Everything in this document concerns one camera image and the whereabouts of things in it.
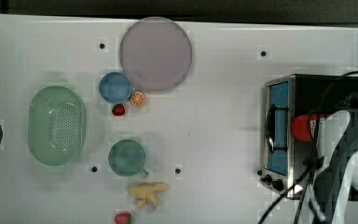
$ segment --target orange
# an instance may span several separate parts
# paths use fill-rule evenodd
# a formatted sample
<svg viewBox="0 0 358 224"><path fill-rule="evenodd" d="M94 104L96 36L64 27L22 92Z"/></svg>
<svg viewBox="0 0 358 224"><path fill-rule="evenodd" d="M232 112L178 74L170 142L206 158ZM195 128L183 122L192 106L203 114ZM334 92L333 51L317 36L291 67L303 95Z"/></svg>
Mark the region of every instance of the orange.
<svg viewBox="0 0 358 224"><path fill-rule="evenodd" d="M134 106L143 106L145 104L145 101L145 94L141 91L135 91L131 96L131 104Z"/></svg>

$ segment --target pink plate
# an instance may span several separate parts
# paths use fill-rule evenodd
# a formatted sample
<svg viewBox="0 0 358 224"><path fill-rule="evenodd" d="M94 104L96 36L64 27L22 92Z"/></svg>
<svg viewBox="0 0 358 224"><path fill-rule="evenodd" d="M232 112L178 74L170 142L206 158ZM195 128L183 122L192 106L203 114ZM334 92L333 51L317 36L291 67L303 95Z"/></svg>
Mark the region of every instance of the pink plate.
<svg viewBox="0 0 358 224"><path fill-rule="evenodd" d="M149 17L136 22L120 45L120 62L131 82L145 91L163 91L185 80L192 49L186 32L175 22Z"/></svg>

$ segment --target toy food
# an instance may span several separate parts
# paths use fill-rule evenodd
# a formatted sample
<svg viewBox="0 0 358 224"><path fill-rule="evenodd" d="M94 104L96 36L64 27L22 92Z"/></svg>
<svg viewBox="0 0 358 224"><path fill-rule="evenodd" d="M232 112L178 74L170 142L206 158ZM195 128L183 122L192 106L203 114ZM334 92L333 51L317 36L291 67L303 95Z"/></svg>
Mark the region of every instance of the toy food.
<svg viewBox="0 0 358 224"><path fill-rule="evenodd" d="M130 189L130 196L139 199L138 208L145 206L147 202L151 202L156 208L158 205L157 192L163 191L168 188L165 183L141 183L133 186Z"/></svg>
<svg viewBox="0 0 358 224"><path fill-rule="evenodd" d="M135 91L131 96L131 104L141 107L145 104L145 94L141 91Z"/></svg>
<svg viewBox="0 0 358 224"><path fill-rule="evenodd" d="M124 108L124 105L118 104L113 106L112 114L114 116L123 116L126 113L126 109Z"/></svg>
<svg viewBox="0 0 358 224"><path fill-rule="evenodd" d="M131 224L131 214L128 212L119 213L115 216L117 224Z"/></svg>

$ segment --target white tabletop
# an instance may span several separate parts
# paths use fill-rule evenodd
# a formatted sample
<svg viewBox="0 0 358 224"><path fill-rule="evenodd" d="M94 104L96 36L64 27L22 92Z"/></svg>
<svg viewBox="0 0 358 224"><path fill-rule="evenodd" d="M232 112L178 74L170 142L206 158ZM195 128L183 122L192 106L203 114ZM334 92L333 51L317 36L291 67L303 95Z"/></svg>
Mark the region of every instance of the white tabletop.
<svg viewBox="0 0 358 224"><path fill-rule="evenodd" d="M97 86L121 71L118 46L134 22L0 15L0 223L112 223L121 210L131 210L135 224L256 223L278 196L256 175L264 83L358 69L357 28L178 22L193 45L187 79L173 91L147 93L142 108L126 103L117 119ZM88 130L80 154L49 170L27 147L28 109L58 77L84 101ZM138 210L129 196L141 177L109 168L110 147L128 137L145 145L145 181L170 185L157 209ZM283 200L267 223L292 223L296 205ZM349 208L356 219L358 203Z"/></svg>

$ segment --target bowl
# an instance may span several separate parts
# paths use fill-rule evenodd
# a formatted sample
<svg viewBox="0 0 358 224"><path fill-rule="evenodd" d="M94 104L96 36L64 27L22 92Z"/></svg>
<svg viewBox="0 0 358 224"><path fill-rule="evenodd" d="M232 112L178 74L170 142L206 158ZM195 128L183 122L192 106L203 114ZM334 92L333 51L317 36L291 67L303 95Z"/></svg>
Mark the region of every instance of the bowl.
<svg viewBox="0 0 358 224"><path fill-rule="evenodd" d="M130 80L119 72L106 74L101 79L99 89L103 99L114 105L127 101L132 94Z"/></svg>
<svg viewBox="0 0 358 224"><path fill-rule="evenodd" d="M86 107L62 86L36 94L29 107L28 148L48 166L61 166L77 156L86 136Z"/></svg>

